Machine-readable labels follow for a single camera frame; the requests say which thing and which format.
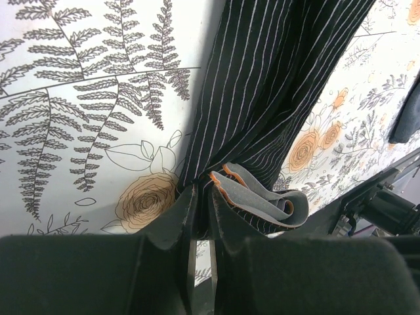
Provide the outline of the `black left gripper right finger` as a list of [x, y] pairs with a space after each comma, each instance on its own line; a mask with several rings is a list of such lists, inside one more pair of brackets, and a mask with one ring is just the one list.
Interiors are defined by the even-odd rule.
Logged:
[[209, 198], [215, 314], [418, 314], [419, 238], [268, 238]]

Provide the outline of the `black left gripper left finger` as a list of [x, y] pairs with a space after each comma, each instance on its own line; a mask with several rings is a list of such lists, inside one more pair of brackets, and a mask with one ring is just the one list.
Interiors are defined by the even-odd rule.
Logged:
[[190, 314], [198, 193], [135, 234], [1, 239], [2, 314]]

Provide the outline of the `black pinstriped underwear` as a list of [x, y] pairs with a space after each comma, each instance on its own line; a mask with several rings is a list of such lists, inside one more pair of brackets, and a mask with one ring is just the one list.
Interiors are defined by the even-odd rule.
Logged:
[[199, 192], [208, 235], [210, 174], [235, 163], [271, 189], [372, 1], [227, 1], [198, 98], [178, 190]]

